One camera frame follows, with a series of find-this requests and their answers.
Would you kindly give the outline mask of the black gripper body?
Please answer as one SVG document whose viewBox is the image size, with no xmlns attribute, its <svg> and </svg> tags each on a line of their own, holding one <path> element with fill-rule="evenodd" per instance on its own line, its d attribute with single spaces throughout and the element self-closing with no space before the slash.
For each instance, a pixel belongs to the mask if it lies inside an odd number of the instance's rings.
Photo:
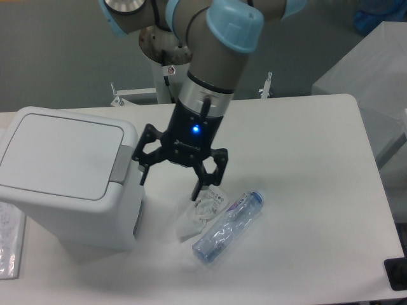
<svg viewBox="0 0 407 305">
<path fill-rule="evenodd" d="M 213 157 L 215 162 L 224 159 L 224 149 L 211 147 L 222 117 L 210 117 L 210 100 L 205 100 L 198 112 L 177 102 L 168 128 L 160 142 L 165 159 L 185 167 L 201 165 Z"/>
</svg>

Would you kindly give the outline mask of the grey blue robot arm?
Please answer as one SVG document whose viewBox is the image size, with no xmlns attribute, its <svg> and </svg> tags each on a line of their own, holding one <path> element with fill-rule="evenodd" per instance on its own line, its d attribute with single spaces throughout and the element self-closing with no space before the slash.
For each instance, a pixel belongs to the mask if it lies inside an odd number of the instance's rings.
<svg viewBox="0 0 407 305">
<path fill-rule="evenodd" d="M 162 161 L 194 169 L 191 197 L 221 183 L 228 151 L 212 142 L 267 21 L 301 11 L 304 1 L 101 1 L 119 36 L 155 26 L 191 52 L 186 79 L 164 132 L 146 125 L 133 153 L 143 174 Z"/>
</svg>

